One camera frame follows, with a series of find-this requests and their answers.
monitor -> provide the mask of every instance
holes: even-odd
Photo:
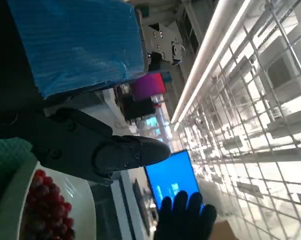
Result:
[[[172,200],[179,191],[185,191],[188,199],[199,187],[187,150],[172,154],[168,159],[145,167],[157,209],[161,209],[162,200]]]

grape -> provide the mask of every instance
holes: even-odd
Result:
[[[61,203],[61,204],[65,203],[65,198],[62,195],[60,195],[58,202]]]
[[[39,240],[48,240],[53,236],[53,231],[51,229],[45,229],[38,235]]]
[[[37,170],[35,171],[35,176],[40,176],[40,177],[44,178],[44,177],[46,177],[46,173],[45,173],[45,171],[42,170],[42,169],[37,169]]]
[[[50,186],[50,185],[53,184],[53,179],[50,176],[46,176],[43,179],[43,184],[47,185],[47,186]]]
[[[25,240],[36,240],[36,234],[30,231],[26,232]]]
[[[62,217],[65,213],[65,207],[64,205],[58,205],[53,209],[53,215],[54,217]]]
[[[43,219],[35,218],[32,221],[29,221],[29,228],[34,232],[43,231],[46,227],[45,221]]]
[[[49,186],[49,191],[51,193],[60,193],[61,192],[61,189],[55,184],[53,183],[52,185]]]
[[[75,239],[75,231],[72,228],[69,228],[63,237],[63,240],[74,240]]]
[[[73,218],[64,218],[63,223],[70,229],[74,225],[74,219]]]
[[[44,207],[38,207],[36,213],[45,220],[49,220],[52,217],[50,211]]]
[[[63,219],[61,217],[59,218],[54,218],[51,222],[50,222],[50,226],[52,228],[59,228],[60,226],[62,226],[63,224]]]
[[[50,188],[48,186],[41,185],[38,188],[36,188],[35,196],[37,198],[42,198],[49,193],[50,193]]]
[[[65,208],[64,215],[62,216],[64,219],[69,217],[69,211]]]
[[[61,236],[61,235],[66,234],[67,230],[68,230],[67,226],[65,224],[63,224],[58,228],[57,232],[59,233],[59,236]]]
[[[45,200],[49,204],[55,204],[58,203],[60,200],[60,195],[57,192],[50,192],[47,196],[45,196]]]
[[[35,189],[43,184],[43,178],[41,176],[35,175],[31,181],[30,187]]]
[[[65,208],[70,212],[71,210],[72,210],[72,208],[73,208],[73,206],[69,203],[69,202],[66,202],[65,204],[64,204],[64,206],[65,206]]]
[[[30,194],[27,195],[26,197],[26,204],[27,204],[27,208],[32,209],[35,204],[36,204],[36,198],[31,196]]]

green towel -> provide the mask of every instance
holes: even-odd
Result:
[[[23,161],[33,159],[32,145],[20,138],[0,139],[0,200]]]

hand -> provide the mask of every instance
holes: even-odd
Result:
[[[170,197],[165,197],[159,211],[159,221],[154,240],[208,240],[217,212],[214,206],[206,204],[201,211],[202,195],[194,193],[187,205],[188,195],[180,191],[172,206]]]

white plate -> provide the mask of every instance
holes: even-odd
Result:
[[[71,203],[76,239],[96,240],[95,203],[86,180],[42,167],[28,160],[16,172],[0,201],[0,240],[18,240],[24,204],[36,169],[43,169],[60,188],[60,194]]]

